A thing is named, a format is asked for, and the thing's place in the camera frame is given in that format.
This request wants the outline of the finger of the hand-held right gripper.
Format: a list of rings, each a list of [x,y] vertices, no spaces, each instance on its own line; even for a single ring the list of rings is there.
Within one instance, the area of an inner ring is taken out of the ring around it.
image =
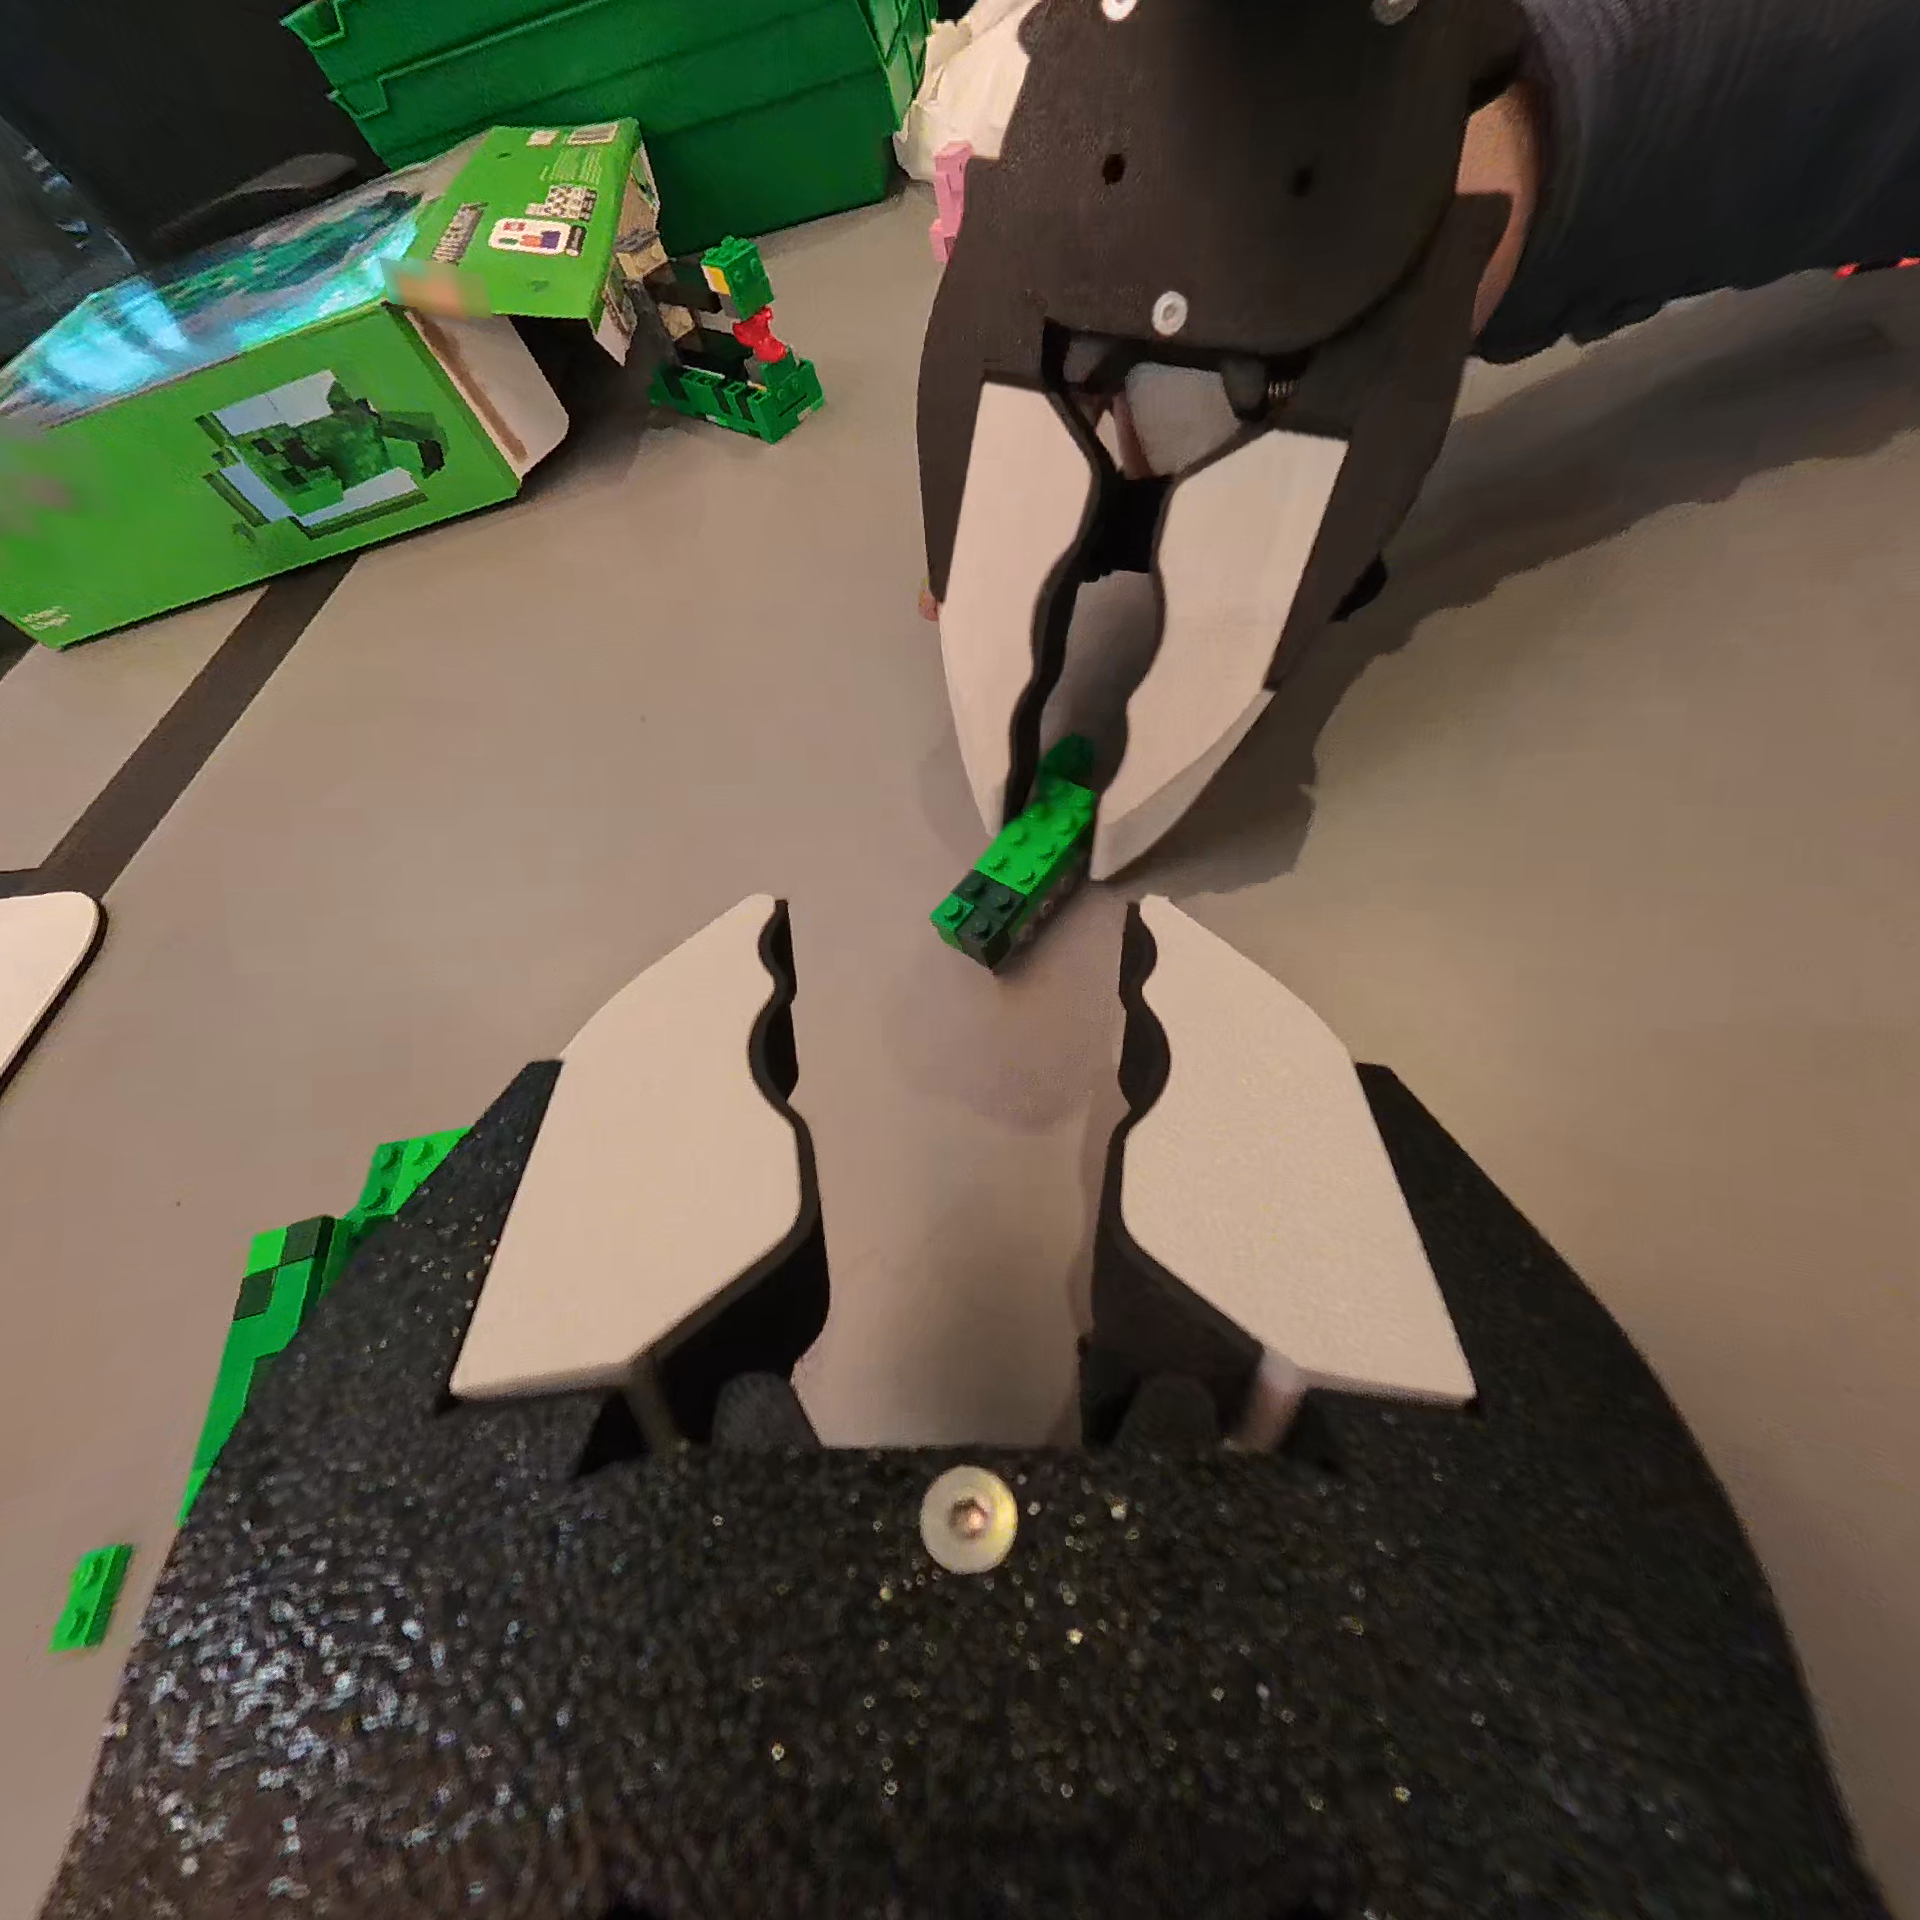
[[[1117,468],[1061,396],[980,387],[944,585],[950,721],[986,833],[1029,802],[1043,718]]]
[[[1152,557],[1159,648],[1124,706],[1092,881],[1148,854],[1271,705],[1267,677],[1347,452],[1344,440],[1269,428],[1173,477]]]

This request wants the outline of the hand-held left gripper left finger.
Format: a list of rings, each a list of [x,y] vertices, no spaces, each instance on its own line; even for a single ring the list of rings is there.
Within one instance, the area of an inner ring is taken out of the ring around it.
[[[459,1403],[608,1389],[648,1452],[823,1443],[796,1370],[829,1266],[786,901],[746,897],[563,1049],[469,1330]]]

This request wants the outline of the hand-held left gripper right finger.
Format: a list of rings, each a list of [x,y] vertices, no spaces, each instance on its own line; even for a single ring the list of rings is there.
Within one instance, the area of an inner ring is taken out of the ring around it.
[[[1119,940],[1123,1116],[1094,1218],[1084,1437],[1173,1384],[1203,1443],[1271,1449],[1315,1392],[1477,1401],[1354,1057],[1163,897]]]

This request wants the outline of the person's right forearm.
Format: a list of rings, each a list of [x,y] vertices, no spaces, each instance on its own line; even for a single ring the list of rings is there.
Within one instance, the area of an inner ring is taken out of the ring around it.
[[[1524,2],[1531,193],[1477,352],[1918,242],[1915,2]]]

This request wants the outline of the grey desk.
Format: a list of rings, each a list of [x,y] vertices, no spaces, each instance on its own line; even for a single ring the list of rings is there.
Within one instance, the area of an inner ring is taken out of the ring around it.
[[[749,894],[797,950],[823,1435],[1064,1426],[1124,902],[1168,897],[1664,1378],[1915,1916],[1915,273],[1472,368],[1379,602],[983,976],[927,928],[990,838],[917,613],[927,206],[763,254],[816,418],[648,424],[587,350],[527,489],[362,555],[171,800],[136,750],[303,573],[5,672],[5,874],[107,917],[5,1090],[5,1916],[84,1803],[252,1235]],[[114,1544],[106,1644],[50,1652]]]

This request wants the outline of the person's right hand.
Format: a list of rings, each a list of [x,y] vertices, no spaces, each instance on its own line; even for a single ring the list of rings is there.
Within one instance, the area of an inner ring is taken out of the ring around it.
[[[1501,235],[1478,277],[1475,341],[1493,325],[1526,251],[1544,173],[1544,108],[1535,77],[1518,77],[1478,108],[1464,129],[1456,170],[1462,200],[1504,204]]]

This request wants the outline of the white plastic bag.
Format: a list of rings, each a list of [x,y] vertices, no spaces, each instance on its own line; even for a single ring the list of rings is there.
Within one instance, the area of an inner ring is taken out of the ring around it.
[[[1021,22],[1037,2],[979,2],[933,26],[919,92],[895,132],[903,171],[930,182],[934,161],[954,145],[974,157],[1002,156],[1026,72]]]

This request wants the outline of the green and red brick model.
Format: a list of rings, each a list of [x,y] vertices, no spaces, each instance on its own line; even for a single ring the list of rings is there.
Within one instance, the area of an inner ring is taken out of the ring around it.
[[[666,350],[647,400],[763,446],[824,408],[816,366],[776,333],[775,291],[749,237],[675,256],[643,283]]]

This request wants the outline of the green brick plate assembly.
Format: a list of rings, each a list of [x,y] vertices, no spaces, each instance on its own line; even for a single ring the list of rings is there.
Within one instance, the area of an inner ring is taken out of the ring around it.
[[[308,1217],[252,1238],[207,1413],[183,1484],[179,1525],[188,1522],[272,1363],[327,1299],[358,1245],[418,1194],[464,1137],[462,1126],[381,1142],[349,1211]]]

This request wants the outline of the green plastic crate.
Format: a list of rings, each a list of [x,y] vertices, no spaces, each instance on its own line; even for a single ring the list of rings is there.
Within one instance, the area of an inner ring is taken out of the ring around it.
[[[455,58],[620,66],[743,52],[776,33],[820,33],[832,52],[878,52],[906,5],[860,2],[312,2],[280,28],[335,90]]]
[[[670,88],[632,69],[547,96],[487,104],[474,88],[428,88],[424,72],[335,88],[330,99],[391,162],[438,154],[477,129],[547,129],[631,116],[670,212],[757,230],[878,204],[895,173],[894,136],[922,66],[829,80]]]

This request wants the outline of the book stand with white base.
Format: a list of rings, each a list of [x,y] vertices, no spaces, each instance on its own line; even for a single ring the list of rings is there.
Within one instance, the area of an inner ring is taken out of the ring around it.
[[[2,899],[2,1089],[29,1057],[106,936],[106,907],[80,891]]]

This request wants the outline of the small green brick plate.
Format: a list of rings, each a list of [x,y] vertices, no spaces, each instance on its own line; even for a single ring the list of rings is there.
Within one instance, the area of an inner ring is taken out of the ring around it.
[[[107,1544],[78,1557],[47,1640],[50,1652],[93,1651],[106,1644],[133,1558],[130,1544]]]

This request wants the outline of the green toy box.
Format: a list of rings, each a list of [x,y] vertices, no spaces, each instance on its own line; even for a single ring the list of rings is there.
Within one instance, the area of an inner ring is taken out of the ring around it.
[[[493,507],[629,361],[631,116],[493,129],[84,298],[5,366],[5,622],[47,649]]]

